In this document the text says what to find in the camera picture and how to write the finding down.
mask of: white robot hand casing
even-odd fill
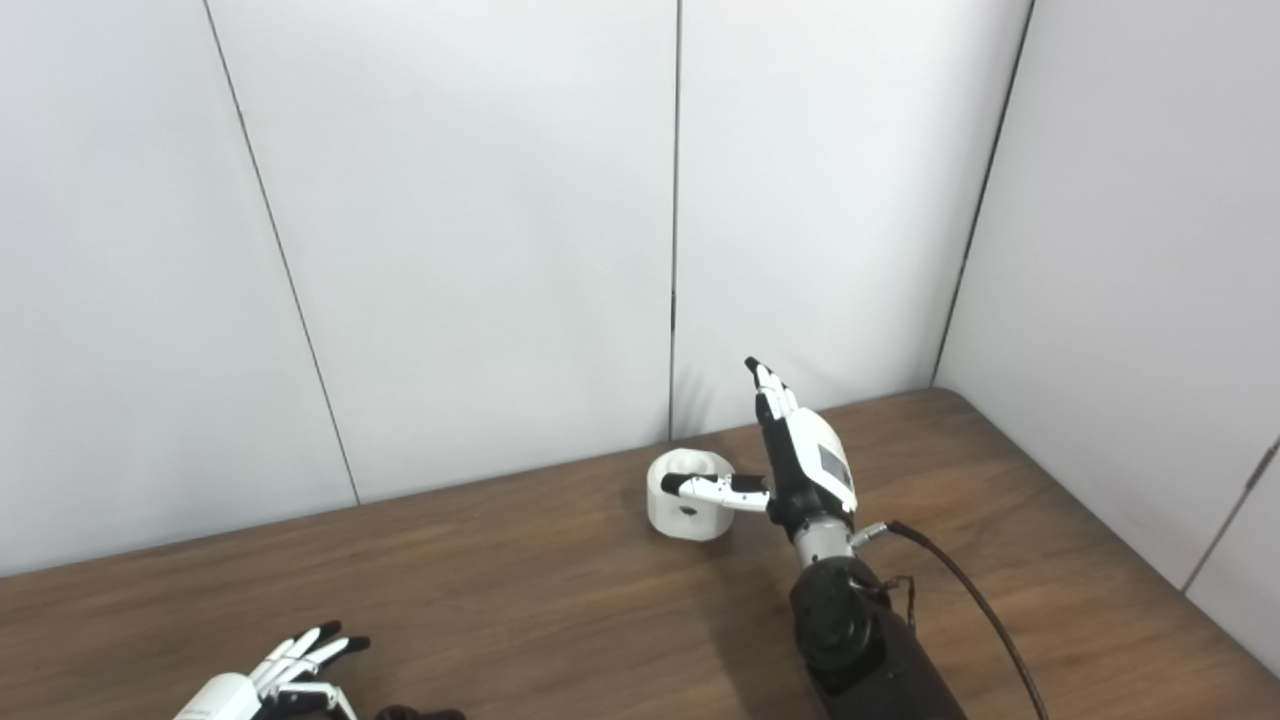
[[[174,720],[251,720],[261,707],[252,680],[223,673],[205,683]]]

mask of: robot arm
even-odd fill
[[[892,610],[888,591],[856,550],[888,530],[854,530],[852,475],[836,432],[769,368],[749,357],[755,414],[773,470],[751,506],[764,506],[800,560],[791,589],[796,646],[832,720],[964,720],[951,691],[913,629]],[[663,491],[741,507],[737,477],[667,475]]]

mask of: white robotic hand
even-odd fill
[[[755,379],[755,415],[780,482],[805,478],[829,493],[845,514],[858,509],[849,460],[836,430],[820,415],[800,407],[791,388],[755,357],[746,359]]]
[[[369,647],[369,638],[362,637],[325,642],[340,630],[337,620],[317,625],[275,646],[248,675],[212,678],[174,720],[276,720],[314,712],[356,720],[340,688],[315,680],[343,655]]]

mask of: robotic hand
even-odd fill
[[[248,675],[212,678],[174,720],[276,720],[312,712],[356,720],[342,688],[315,679],[339,657],[369,647],[364,637],[330,641],[340,630],[337,620],[317,625],[275,646]]]
[[[801,568],[791,589],[796,646],[832,720],[964,720],[888,587],[856,557],[892,527],[854,530],[858,497],[836,432],[769,368],[754,357],[746,366],[773,477],[671,474],[662,489],[764,510],[786,530]]]

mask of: robotic finger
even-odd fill
[[[748,512],[764,512],[769,505],[769,491],[764,475],[700,475],[667,473],[662,478],[662,491],[667,495],[700,500]]]

